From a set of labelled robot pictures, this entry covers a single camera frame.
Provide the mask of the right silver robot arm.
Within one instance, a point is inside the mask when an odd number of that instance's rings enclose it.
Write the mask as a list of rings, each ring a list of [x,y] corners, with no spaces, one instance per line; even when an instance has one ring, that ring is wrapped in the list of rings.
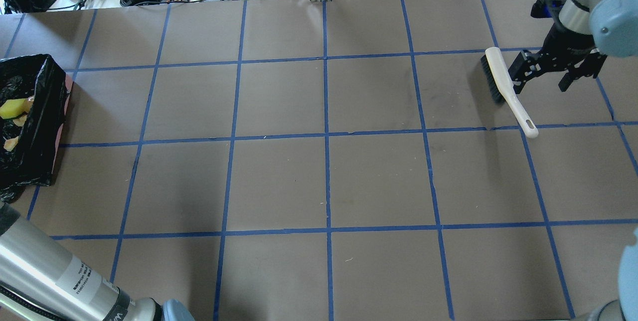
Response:
[[[507,103],[524,134],[536,125],[517,98],[527,82],[545,73],[563,73],[560,91],[579,78],[597,79],[608,57],[637,55],[637,0],[537,0],[532,17],[550,17],[551,30],[540,51],[520,51],[511,66],[497,48],[481,59],[495,103]]]

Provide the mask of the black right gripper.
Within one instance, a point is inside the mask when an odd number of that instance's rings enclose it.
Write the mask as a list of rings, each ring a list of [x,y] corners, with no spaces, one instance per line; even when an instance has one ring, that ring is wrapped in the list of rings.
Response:
[[[592,35],[553,25],[540,51],[520,51],[508,73],[513,91],[518,95],[533,78],[544,73],[565,71],[558,87],[561,92],[566,92],[580,78],[597,78],[607,57],[594,45]]]

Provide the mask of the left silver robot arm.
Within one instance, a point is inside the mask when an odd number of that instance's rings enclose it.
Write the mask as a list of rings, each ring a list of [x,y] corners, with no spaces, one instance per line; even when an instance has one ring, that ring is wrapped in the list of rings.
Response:
[[[132,299],[3,203],[1,305],[28,321],[191,321],[180,301]]]

